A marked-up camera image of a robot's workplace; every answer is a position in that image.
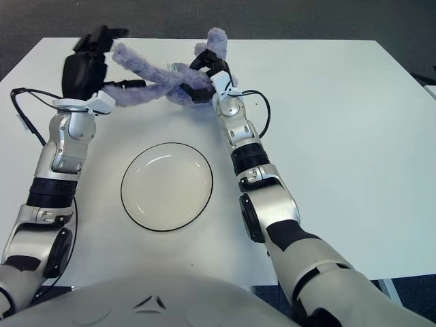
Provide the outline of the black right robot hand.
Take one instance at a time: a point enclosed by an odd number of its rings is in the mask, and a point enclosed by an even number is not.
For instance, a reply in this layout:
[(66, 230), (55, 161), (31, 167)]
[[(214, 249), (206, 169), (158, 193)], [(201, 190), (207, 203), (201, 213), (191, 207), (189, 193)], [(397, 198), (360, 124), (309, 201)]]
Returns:
[(188, 94), (188, 96), (195, 104), (202, 104), (208, 102), (209, 100), (212, 100), (213, 95), (216, 93), (218, 93), (219, 96), (227, 95), (234, 87), (232, 74), (228, 63), (224, 59), (219, 58), (215, 52), (208, 49), (204, 50), (192, 61), (191, 65), (189, 66), (190, 69), (196, 71), (200, 71), (200, 69), (204, 67), (208, 68), (206, 75), (209, 77), (210, 80), (212, 80), (212, 77), (217, 74), (221, 76), (222, 72), (225, 72), (228, 75), (228, 79), (219, 78), (220, 80), (224, 80), (227, 82), (224, 86), (218, 86), (218, 91), (216, 91), (215, 86), (213, 86), (213, 88), (209, 90), (206, 87), (193, 89), (187, 83), (181, 84), (180, 88), (184, 90), (186, 94)]

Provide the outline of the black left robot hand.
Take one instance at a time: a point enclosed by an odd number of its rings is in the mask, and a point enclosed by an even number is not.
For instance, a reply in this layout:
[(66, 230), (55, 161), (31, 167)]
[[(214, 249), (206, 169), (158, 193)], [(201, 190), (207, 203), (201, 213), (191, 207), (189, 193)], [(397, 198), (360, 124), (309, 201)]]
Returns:
[(108, 69), (105, 54), (110, 52), (115, 39), (128, 34), (128, 29), (100, 25), (83, 35), (74, 46), (74, 53), (64, 62), (61, 81), (64, 98), (88, 100), (105, 87), (123, 90), (145, 87), (143, 80), (105, 81)]

